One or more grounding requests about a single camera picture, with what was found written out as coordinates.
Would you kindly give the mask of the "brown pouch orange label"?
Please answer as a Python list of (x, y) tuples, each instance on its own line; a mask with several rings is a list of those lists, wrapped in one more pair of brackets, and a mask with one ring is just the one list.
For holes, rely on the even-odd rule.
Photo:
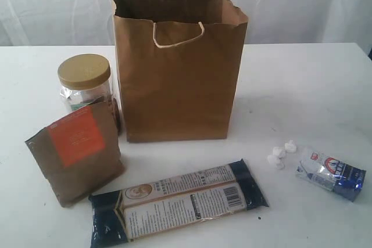
[(116, 123), (107, 102), (69, 113), (25, 144), (62, 207), (83, 200), (125, 170)]

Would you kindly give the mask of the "long dark noodle package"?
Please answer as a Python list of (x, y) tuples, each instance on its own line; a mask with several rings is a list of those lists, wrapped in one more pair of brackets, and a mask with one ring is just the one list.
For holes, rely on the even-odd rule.
[(268, 203), (243, 160), (91, 195), (91, 247), (111, 247)]

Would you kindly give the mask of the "white marshmallow piece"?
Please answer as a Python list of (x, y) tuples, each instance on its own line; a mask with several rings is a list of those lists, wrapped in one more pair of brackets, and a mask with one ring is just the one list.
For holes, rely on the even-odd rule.
[(295, 153), (297, 151), (297, 145), (293, 140), (289, 140), (288, 142), (284, 143), (284, 150), (287, 153)]
[(268, 155), (267, 161), (268, 161), (268, 163), (272, 167), (274, 167), (274, 168), (276, 168), (278, 170), (282, 170), (285, 167), (285, 165), (282, 162), (282, 160), (280, 158), (278, 158), (277, 156), (275, 156), (275, 155), (272, 155), (272, 154), (271, 155)]
[(279, 159), (282, 159), (286, 156), (286, 151), (283, 147), (275, 146), (273, 147), (272, 155)]

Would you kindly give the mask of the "clear jar gold lid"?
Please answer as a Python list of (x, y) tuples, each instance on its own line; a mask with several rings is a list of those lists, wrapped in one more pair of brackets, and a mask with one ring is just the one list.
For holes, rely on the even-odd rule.
[(60, 96), (73, 112), (86, 105), (108, 102), (118, 132), (121, 132), (117, 100), (113, 96), (111, 68), (102, 55), (84, 53), (66, 59), (58, 67)]

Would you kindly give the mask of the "brown paper bag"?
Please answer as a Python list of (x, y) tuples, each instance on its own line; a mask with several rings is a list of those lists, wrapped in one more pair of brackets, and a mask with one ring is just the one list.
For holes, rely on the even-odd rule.
[(224, 139), (248, 17), (230, 0), (112, 0), (127, 140)]

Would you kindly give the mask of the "small blue white packet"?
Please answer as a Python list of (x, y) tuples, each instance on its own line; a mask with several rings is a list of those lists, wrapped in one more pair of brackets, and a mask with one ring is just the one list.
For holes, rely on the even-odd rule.
[(299, 149), (296, 176), (354, 202), (362, 191), (366, 170), (326, 156), (308, 146)]

